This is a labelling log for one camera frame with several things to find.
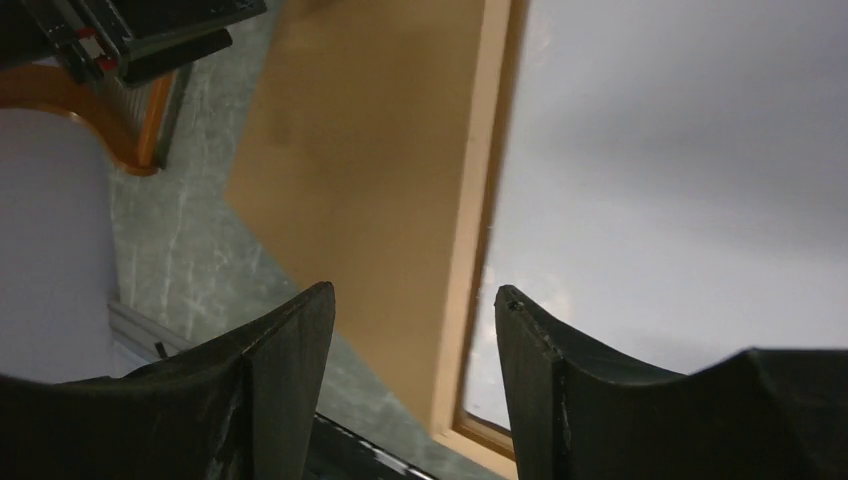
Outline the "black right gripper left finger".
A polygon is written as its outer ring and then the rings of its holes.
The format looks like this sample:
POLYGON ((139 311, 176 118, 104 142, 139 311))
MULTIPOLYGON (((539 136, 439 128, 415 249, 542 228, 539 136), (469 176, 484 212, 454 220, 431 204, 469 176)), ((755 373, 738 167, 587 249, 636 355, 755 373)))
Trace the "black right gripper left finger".
POLYGON ((1 380, 5 479, 298 479, 335 320, 319 282, 122 378, 1 380))

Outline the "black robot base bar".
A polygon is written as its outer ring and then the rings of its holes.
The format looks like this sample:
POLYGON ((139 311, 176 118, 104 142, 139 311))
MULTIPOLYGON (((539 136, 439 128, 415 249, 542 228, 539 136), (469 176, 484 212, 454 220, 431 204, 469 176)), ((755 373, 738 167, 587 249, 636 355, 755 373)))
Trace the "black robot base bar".
POLYGON ((312 480, 435 480, 436 477, 316 412, 302 476, 312 480))

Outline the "glossy plant photo print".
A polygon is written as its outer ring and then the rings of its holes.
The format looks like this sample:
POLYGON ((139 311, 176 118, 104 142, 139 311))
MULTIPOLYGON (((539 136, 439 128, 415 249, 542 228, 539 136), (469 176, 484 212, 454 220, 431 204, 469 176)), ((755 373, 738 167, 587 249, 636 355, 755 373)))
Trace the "glossy plant photo print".
POLYGON ((464 410, 509 424, 494 298, 681 373, 847 344, 847 5, 533 1, 464 410))

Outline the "brown frame backing board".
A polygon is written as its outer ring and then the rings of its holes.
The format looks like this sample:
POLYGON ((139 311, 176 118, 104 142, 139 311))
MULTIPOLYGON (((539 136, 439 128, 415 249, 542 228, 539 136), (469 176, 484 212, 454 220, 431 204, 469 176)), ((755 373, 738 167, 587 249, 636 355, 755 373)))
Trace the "brown frame backing board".
POLYGON ((226 197, 336 328, 431 418, 484 5, 288 1, 226 197))

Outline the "wooden picture frame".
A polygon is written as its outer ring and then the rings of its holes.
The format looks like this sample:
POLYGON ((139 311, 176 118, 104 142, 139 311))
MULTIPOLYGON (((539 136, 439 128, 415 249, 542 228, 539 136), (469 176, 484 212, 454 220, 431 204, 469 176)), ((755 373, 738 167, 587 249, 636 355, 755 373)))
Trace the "wooden picture frame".
POLYGON ((483 4, 428 422, 436 442, 504 479, 517 476, 510 435, 467 413, 462 401, 528 7, 483 4))

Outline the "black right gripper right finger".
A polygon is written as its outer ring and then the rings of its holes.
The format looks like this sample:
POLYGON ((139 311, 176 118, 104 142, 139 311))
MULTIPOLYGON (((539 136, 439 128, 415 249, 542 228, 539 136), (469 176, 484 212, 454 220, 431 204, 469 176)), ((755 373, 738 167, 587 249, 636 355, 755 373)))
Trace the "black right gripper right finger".
POLYGON ((843 479, 847 354, 741 351, 691 375, 630 357, 500 287, 522 479, 843 479))

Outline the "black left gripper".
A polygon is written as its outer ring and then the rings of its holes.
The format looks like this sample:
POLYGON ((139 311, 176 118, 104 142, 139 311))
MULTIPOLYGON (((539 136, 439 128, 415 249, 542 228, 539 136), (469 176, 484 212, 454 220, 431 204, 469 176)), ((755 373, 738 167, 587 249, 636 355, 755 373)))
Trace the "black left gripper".
POLYGON ((1 4, 1 67, 54 58, 78 83, 138 87, 232 44, 262 0, 26 1, 1 4))

